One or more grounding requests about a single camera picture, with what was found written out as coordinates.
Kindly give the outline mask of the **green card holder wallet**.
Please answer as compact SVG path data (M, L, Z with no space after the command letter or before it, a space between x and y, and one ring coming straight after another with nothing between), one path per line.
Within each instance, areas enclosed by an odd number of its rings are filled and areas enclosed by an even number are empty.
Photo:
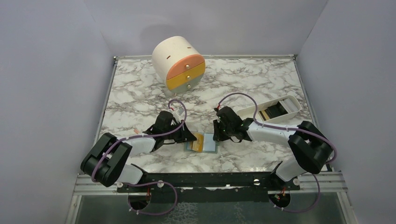
M202 133L204 135L204 145L203 145L203 152L201 153L217 153L218 152L218 144L213 140L213 133ZM185 144L186 151L192 151L187 149L188 142Z

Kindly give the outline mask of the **white plastic tray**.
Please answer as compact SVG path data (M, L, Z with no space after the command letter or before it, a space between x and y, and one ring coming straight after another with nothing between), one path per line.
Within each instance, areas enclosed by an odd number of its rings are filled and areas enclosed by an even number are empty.
M256 119L260 122L281 123L292 119L302 109L298 100L291 95L258 104Z

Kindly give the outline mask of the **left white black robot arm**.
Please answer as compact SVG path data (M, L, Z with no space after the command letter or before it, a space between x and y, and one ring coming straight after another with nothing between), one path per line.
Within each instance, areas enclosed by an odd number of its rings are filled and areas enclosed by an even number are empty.
M196 141L184 121L168 111L161 111L155 123L142 134L119 140L111 133L103 134L82 160L80 169L105 187L128 182L134 191L146 188L145 171L128 165L129 156L151 153L163 145Z

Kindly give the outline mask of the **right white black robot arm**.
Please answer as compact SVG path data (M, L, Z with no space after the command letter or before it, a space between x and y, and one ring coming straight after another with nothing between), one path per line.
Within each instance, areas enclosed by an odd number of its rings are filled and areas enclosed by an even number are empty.
M215 111L218 118L213 121L214 141L265 141L291 149L293 158L279 163L269 178L271 187L276 190L281 190L298 175L318 174L334 153L327 138L309 121L291 127L258 124L254 118L241 119L228 106Z

